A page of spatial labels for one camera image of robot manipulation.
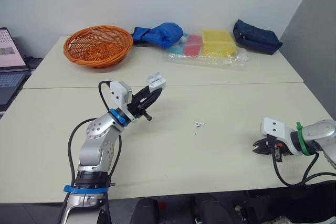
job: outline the laptop keyboard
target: laptop keyboard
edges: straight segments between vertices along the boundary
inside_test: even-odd
[[[10,88],[18,85],[24,73],[11,73],[0,75],[0,88]]]

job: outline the green tape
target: green tape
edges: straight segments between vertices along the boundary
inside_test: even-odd
[[[307,150],[306,147],[306,143],[304,142],[303,136],[302,136],[302,125],[301,123],[297,122],[296,123],[296,129],[298,130],[298,139],[299,139],[299,143],[302,149],[302,152],[305,154],[305,156],[310,156],[312,154],[310,154]]]

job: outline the laptop screen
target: laptop screen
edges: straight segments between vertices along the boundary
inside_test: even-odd
[[[26,70],[27,66],[7,28],[0,28],[0,71],[16,69]]]

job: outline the yellow container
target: yellow container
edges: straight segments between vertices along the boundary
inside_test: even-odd
[[[203,55],[230,56],[237,52],[228,31],[202,30]]]

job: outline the robotic arm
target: robotic arm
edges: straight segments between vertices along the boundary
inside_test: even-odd
[[[304,154],[309,156],[316,154],[316,158],[310,167],[307,168],[306,178],[309,169],[318,158],[318,152],[323,152],[328,162],[336,169],[336,122],[333,120],[322,120],[305,127],[297,123],[297,128],[294,130],[282,122],[264,118],[261,124],[261,133],[265,138],[253,144],[253,152],[272,155],[278,176],[276,162],[282,162],[282,155]],[[323,173],[322,175],[336,176],[333,173]],[[309,179],[307,181],[304,180],[305,178],[298,185],[303,185]]]
[[[159,72],[148,76],[147,82],[149,85],[135,95],[124,82],[110,82],[111,98],[118,108],[109,110],[87,127],[76,179],[73,185],[64,188],[68,198],[64,202],[60,223],[109,223],[108,209],[106,213],[100,207],[108,200],[113,169],[110,174],[108,172],[114,144],[130,122],[135,123],[141,116],[148,121],[152,119],[146,109],[158,99],[166,84]]]

